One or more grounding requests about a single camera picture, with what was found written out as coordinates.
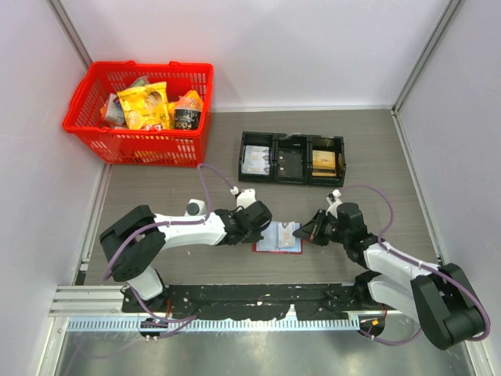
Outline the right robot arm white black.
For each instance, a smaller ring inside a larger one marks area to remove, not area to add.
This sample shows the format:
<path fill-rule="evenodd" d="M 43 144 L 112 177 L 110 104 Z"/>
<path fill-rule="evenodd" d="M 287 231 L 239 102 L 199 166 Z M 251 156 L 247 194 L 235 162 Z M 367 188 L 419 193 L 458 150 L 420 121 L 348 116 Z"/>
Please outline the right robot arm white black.
<path fill-rule="evenodd" d="M 353 298 L 362 309 L 380 303 L 404 313 L 440 350 L 460 342 L 480 341 L 490 319 L 465 272 L 458 265 L 424 262 L 392 247 L 368 231 L 355 203 L 332 204 L 294 231 L 319 246 L 339 244 L 348 258 L 366 269 Z"/>

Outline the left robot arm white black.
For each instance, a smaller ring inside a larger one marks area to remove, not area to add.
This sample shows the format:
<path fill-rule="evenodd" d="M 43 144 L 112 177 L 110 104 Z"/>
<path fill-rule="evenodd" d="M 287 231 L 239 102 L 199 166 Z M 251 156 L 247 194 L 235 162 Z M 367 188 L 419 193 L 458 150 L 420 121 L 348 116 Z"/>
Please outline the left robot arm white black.
<path fill-rule="evenodd" d="M 207 215 L 166 216 L 140 205 L 99 236 L 107 266 L 104 280 L 126 283 L 151 312 L 162 310 L 167 292 L 153 260 L 164 250 L 192 245 L 235 245 L 259 241 L 272 221 L 261 201 Z"/>

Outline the red leather card holder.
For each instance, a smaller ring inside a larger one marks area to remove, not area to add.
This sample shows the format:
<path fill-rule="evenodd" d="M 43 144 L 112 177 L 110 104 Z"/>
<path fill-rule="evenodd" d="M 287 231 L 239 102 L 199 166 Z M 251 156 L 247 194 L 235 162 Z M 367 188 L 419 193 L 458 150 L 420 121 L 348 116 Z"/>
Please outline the red leather card holder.
<path fill-rule="evenodd" d="M 277 225 L 280 222 L 272 221 L 265 231 L 262 232 L 263 239 L 258 241 L 252 246 L 252 251 L 256 253 L 275 253 L 275 254 L 290 254 L 290 255 L 301 255 L 303 253 L 302 240 L 296 239 L 295 246 L 292 248 L 279 248 L 278 237 L 277 237 Z M 297 230 L 301 224 L 295 222 L 295 230 Z"/>

